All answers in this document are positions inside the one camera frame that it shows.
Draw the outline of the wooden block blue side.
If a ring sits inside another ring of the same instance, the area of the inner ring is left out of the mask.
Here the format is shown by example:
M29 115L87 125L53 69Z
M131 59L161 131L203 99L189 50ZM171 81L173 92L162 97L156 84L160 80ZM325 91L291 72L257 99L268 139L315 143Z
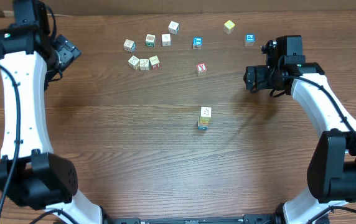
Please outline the wooden block blue side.
M135 41L126 39L123 44L123 48L128 52L134 52L136 48Z

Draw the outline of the wooden block yellow K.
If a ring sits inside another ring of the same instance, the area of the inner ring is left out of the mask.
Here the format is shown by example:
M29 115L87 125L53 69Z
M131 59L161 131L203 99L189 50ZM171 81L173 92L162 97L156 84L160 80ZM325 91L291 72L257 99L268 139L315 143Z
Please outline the wooden block yellow K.
M209 124L210 121L211 121L211 117L205 117L205 116L200 116L199 117L199 123L200 124L206 125L206 124Z

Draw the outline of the blue top wooden block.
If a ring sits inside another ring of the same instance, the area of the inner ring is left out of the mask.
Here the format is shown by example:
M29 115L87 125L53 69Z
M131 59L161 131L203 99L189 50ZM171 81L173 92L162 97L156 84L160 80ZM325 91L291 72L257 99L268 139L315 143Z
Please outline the blue top wooden block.
M207 130L208 129L208 124L201 124L199 123L197 125L198 130Z

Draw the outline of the wooden block J side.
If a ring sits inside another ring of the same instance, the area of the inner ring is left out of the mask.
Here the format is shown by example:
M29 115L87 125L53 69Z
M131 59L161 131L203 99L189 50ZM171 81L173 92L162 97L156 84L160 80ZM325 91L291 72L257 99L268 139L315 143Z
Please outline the wooden block J side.
M176 35L179 31L179 23L175 21L171 21L169 26L168 26L168 31L171 34Z

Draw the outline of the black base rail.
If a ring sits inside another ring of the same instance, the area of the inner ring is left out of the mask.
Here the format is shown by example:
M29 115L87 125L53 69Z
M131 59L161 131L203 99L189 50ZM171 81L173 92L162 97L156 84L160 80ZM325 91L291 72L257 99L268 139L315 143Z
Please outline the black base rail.
M213 218L106 218L107 224L283 224L283 217L278 214L247 214L242 217L213 217Z

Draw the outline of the wooden block red side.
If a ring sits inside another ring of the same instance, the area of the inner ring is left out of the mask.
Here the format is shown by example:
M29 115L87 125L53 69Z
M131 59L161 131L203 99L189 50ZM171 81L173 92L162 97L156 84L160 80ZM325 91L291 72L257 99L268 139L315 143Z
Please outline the wooden block red side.
M157 55L149 57L149 63L153 70L160 67L160 61Z

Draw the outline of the wooden block far left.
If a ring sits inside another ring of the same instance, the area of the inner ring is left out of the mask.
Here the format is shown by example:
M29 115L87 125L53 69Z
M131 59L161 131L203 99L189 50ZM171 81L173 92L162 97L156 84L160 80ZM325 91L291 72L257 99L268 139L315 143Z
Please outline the wooden block far left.
M135 70L137 70L139 68L139 63L140 63L140 59L138 59L136 56L132 56L129 60L128 60L129 66Z

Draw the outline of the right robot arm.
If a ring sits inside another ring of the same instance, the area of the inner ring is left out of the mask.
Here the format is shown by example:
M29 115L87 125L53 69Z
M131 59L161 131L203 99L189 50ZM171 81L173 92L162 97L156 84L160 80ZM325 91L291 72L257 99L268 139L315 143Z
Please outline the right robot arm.
M290 95L306 112L319 142L307 168L307 187L274 213L245 214L244 223L329 223L329 213L356 202L356 119L331 90L325 72L306 62L300 35L269 40L261 51L265 65L248 66L243 76L251 93Z

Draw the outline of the blue top turtle block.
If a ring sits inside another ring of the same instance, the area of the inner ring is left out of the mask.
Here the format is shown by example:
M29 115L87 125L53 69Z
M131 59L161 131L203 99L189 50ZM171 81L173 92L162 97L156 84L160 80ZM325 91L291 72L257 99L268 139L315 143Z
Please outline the blue top turtle block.
M255 35L254 34L246 34L244 45L245 47L254 46L255 43Z

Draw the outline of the blue top middle block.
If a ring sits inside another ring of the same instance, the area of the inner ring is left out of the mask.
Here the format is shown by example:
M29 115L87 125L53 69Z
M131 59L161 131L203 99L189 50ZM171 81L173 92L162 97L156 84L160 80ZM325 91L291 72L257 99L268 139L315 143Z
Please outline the blue top middle block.
M201 49L202 48L203 39L201 37L194 37L192 41L193 49Z

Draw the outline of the wooden block green edge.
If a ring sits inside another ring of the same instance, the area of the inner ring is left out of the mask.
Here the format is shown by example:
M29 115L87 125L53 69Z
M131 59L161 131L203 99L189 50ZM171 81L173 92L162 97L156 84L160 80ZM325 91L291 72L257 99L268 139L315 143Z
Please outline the wooden block green edge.
M141 59L139 61L139 68L141 71L148 71L150 70L150 63L149 59Z

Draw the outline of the green sided wooden block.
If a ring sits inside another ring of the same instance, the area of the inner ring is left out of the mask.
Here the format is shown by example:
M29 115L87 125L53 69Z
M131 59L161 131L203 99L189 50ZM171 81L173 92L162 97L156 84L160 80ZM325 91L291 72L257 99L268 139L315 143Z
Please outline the green sided wooden block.
M154 47L155 45L155 40L156 40L156 36L152 35L152 34L148 34L146 36L146 40L145 40L145 44L148 47Z

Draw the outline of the red Y wooden block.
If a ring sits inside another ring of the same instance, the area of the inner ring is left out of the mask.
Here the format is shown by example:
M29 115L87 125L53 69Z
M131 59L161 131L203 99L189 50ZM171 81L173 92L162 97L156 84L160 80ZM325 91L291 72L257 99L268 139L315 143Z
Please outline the red Y wooden block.
M207 66L205 63L199 63L196 65L196 73L198 76L205 75L207 73Z

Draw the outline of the yellow top wooden block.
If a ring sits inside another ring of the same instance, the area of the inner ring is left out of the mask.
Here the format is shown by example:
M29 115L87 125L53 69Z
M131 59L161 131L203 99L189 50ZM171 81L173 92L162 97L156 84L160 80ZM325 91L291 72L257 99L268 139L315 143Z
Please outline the yellow top wooden block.
M231 34L235 29L235 23L231 20L228 20L223 25L223 31L227 34Z

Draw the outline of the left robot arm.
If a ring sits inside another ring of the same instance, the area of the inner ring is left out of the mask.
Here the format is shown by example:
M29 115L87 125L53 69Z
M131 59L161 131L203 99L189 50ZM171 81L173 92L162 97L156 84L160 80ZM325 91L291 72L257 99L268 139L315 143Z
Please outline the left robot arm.
M53 12L43 2L14 1L13 10L14 23L0 29L1 199L65 223L109 223L104 209L79 191L74 164L54 154L47 131L44 92L81 52L57 33Z

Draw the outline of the plain wooden block yellow side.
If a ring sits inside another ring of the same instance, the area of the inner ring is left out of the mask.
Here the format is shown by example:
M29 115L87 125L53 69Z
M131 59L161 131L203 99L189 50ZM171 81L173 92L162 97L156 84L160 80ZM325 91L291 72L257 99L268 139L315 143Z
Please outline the plain wooden block yellow side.
M210 118L211 116L212 116L212 108L211 107L202 106L200 108L200 117L201 118Z

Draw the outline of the plain top wooden block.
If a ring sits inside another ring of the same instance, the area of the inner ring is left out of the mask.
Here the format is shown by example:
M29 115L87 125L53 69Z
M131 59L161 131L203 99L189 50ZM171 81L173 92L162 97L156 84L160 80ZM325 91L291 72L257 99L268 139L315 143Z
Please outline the plain top wooden block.
M163 47L171 46L171 35L170 34L162 34L161 39L162 39Z

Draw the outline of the brown cardboard backdrop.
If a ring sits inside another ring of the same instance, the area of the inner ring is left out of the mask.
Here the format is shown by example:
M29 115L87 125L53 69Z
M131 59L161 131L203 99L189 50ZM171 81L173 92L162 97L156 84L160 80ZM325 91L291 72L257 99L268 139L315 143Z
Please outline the brown cardboard backdrop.
M68 16L356 10L356 0L43 0Z

